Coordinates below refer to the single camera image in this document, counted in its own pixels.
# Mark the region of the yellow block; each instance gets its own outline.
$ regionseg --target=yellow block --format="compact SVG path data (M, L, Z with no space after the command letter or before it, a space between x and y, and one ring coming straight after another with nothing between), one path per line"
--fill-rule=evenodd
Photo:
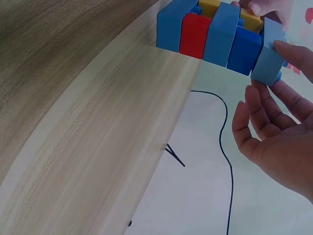
M219 8L221 2L218 0L200 0L199 6L202 7L201 15L213 18Z
M256 33L264 27L264 21L259 16L254 16L245 9L241 9L240 18L245 21L244 28L249 31Z

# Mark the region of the plastic block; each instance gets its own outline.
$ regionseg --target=plastic block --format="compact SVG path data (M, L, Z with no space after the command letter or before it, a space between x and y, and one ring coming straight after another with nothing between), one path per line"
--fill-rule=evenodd
M173 0L158 13L157 47L179 52L182 20L189 12L201 13L198 0Z
M238 19L238 23L237 23L237 26L240 26L240 27L244 27L244 24L245 24L245 21L241 18Z
M283 73L281 71L279 71L278 75L276 76L275 82L279 82L280 81L280 79L282 78L282 74Z
M182 21L179 52L198 59L203 58L207 32L211 19L188 13Z
M240 8L222 2L207 34L203 60L226 67L236 34Z
M202 8L202 15L213 18L221 2L218 0L199 0L199 6Z
M244 28L251 32L256 33L263 29L264 21L259 16L254 16L245 9L241 9L240 18L245 21Z
M262 38L259 34L240 26L237 27L227 68L248 76L258 59L261 49Z
M285 39L282 25L265 17L262 37L264 45L252 71L251 78L265 85L272 86L285 62L273 46L274 40L284 41Z

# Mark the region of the wood grain surface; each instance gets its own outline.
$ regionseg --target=wood grain surface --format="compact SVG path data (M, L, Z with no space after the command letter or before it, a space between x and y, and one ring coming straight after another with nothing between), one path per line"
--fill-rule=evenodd
M71 81L156 1L0 1L0 183Z
M201 63L153 2L0 3L0 234L125 232Z

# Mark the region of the light blue block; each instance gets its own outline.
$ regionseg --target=light blue block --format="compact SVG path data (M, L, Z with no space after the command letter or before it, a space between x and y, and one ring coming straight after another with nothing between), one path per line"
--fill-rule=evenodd
M173 0L157 15L156 46L179 52L181 25L189 13L201 13L199 0Z
M285 62L273 46L274 40L285 40L282 25L265 17L262 37L264 38L264 45L251 78L272 86Z
M221 3L209 27L203 60L226 66L235 38L239 15L239 7Z
M262 39L259 34L238 26L227 68L248 76L257 61L261 48Z

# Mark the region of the hand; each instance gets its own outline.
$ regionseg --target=hand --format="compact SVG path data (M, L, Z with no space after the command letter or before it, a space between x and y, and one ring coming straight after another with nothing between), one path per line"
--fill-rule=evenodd
M313 82L312 51L285 42L274 46ZM239 102L234 115L236 144L267 175L313 203L313 104L283 81L270 89L301 124L282 113L265 85L252 81L246 88L246 102ZM249 120L261 140L252 137Z
M293 0L240 0L234 5L249 10L256 16L266 16L288 28Z

